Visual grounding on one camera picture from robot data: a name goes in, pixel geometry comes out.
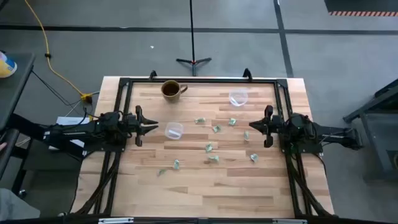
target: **wooden table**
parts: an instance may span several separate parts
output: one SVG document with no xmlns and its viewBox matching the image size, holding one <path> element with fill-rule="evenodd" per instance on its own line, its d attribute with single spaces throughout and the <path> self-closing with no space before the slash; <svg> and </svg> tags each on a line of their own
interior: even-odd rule
<svg viewBox="0 0 398 224">
<path fill-rule="evenodd" d="M 113 111 L 118 83 L 119 77 L 104 77 L 97 116 Z M 288 84 L 293 111 L 311 117 L 303 79 L 290 78 Z M 142 138 L 142 147 L 134 144 L 134 138 L 128 140 L 116 183 L 113 216 L 294 217 L 278 138 L 274 136 L 274 145 L 264 148 L 265 137 L 248 125 L 264 117 L 266 105 L 276 107 L 272 85 L 188 83 L 188 90 L 177 104 L 168 104 L 163 99 L 160 86 L 133 86 L 131 111 L 141 105 L 143 115 L 158 121 L 159 128 Z M 228 93 L 239 87 L 248 89 L 249 99 L 244 106 L 234 107 Z M 193 120 L 199 117 L 205 117 L 206 122 L 195 124 Z M 233 127 L 228 126 L 230 118 L 238 120 Z M 184 125 L 184 134 L 178 141 L 164 136 L 170 121 Z M 217 124 L 222 126 L 220 133 L 212 130 Z M 249 131 L 249 142 L 243 139 L 244 131 Z M 205 146 L 209 142 L 214 149 L 207 154 Z M 249 158 L 253 153 L 259 156 L 256 163 Z M 220 162 L 209 162 L 208 156 L 215 155 Z M 78 210 L 98 185 L 103 157 L 103 152 L 95 152 L 83 161 L 72 211 Z M 176 159 L 180 161 L 180 170 L 172 169 Z M 309 189 L 333 213 L 321 162 L 311 154 L 303 154 L 303 164 Z M 157 176 L 160 169 L 167 171 Z"/>
</svg>

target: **brown mug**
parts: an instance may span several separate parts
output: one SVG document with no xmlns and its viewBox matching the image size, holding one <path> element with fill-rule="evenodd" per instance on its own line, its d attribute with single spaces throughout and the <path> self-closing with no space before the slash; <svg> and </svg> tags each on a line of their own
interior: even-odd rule
<svg viewBox="0 0 398 224">
<path fill-rule="evenodd" d="M 169 80 L 163 83 L 162 94 L 167 101 L 174 103 L 180 99 L 181 93 L 185 92 L 187 89 L 187 85 L 180 85 L 174 80 Z"/>
</svg>

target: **microphone stand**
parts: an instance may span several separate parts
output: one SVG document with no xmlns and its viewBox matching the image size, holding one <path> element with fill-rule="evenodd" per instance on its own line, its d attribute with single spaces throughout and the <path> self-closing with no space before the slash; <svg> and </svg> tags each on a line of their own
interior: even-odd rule
<svg viewBox="0 0 398 224">
<path fill-rule="evenodd" d="M 193 16 L 192 16 L 192 0 L 189 0 L 189 7 L 190 7 L 190 15 L 191 15 L 191 40 L 192 40 L 192 60 L 185 60 L 177 58 L 177 62 L 188 63 L 192 66 L 192 76 L 197 75 L 197 65 L 202 62 L 209 62 L 211 58 L 204 58 L 200 60 L 195 60 L 195 42 L 193 40 Z"/>
</svg>

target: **small green object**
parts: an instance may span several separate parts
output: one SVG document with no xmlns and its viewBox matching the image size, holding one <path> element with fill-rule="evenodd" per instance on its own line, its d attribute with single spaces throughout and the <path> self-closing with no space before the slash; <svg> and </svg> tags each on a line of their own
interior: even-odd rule
<svg viewBox="0 0 398 224">
<path fill-rule="evenodd" d="M 244 138 L 245 141 L 248 141 L 248 140 L 249 140 L 249 131 L 245 131 L 245 132 L 243 133 L 243 138 Z"/>
<path fill-rule="evenodd" d="M 220 132 L 221 131 L 221 125 L 217 125 L 217 126 L 213 127 L 213 131 L 214 131 L 214 133 Z"/>
<path fill-rule="evenodd" d="M 195 124 L 197 124 L 197 123 L 203 123 L 203 122 L 205 122 L 206 121 L 206 118 L 198 118 L 198 119 L 195 119 Z"/>
<path fill-rule="evenodd" d="M 250 156 L 250 159 L 253 162 L 257 162 L 259 160 L 259 156 L 256 153 L 254 153 L 253 155 Z"/>
<path fill-rule="evenodd" d="M 229 123 L 228 123 L 228 124 L 229 124 L 230 126 L 234 126 L 235 123 L 236 123 L 236 119 L 234 119 L 234 118 L 230 118 L 230 119 L 229 119 Z"/>
<path fill-rule="evenodd" d="M 213 150 L 213 146 L 211 145 L 211 142 L 209 142 L 209 144 L 206 145 L 206 152 L 210 152 L 211 150 Z"/>
<path fill-rule="evenodd" d="M 174 160 L 174 169 L 180 169 L 180 161 L 178 159 Z"/>
<path fill-rule="evenodd" d="M 216 162 L 220 161 L 218 156 L 209 156 L 209 159 L 211 159 L 212 161 L 216 161 Z"/>
<path fill-rule="evenodd" d="M 167 169 L 161 169 L 158 171 L 157 176 L 160 176 L 162 174 L 164 174 L 167 171 Z"/>
</svg>

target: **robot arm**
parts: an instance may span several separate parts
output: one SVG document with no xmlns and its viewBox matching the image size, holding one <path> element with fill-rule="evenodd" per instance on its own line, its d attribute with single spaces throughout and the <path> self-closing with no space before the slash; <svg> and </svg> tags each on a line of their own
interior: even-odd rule
<svg viewBox="0 0 398 224">
<path fill-rule="evenodd" d="M 141 136 L 157 128 L 156 121 L 146 119 L 140 106 L 136 106 L 136 115 L 121 114 L 120 111 L 101 114 L 87 124 L 50 126 L 44 133 L 44 142 L 70 152 L 77 147 L 85 151 L 111 151 L 123 149 L 126 139 L 137 133 L 136 145 L 142 146 Z M 84 149 L 70 140 L 77 139 L 85 143 Z"/>
<path fill-rule="evenodd" d="M 290 153 L 319 153 L 322 152 L 323 142 L 339 143 L 354 150 L 362 147 L 362 140 L 355 129 L 320 126 L 310 121 L 308 116 L 298 113 L 282 122 L 279 115 L 272 114 L 273 107 L 268 105 L 263 119 L 249 123 L 250 127 L 266 135 L 264 147 L 273 145 L 271 133 L 280 134 L 281 140 L 291 145 Z"/>
</svg>

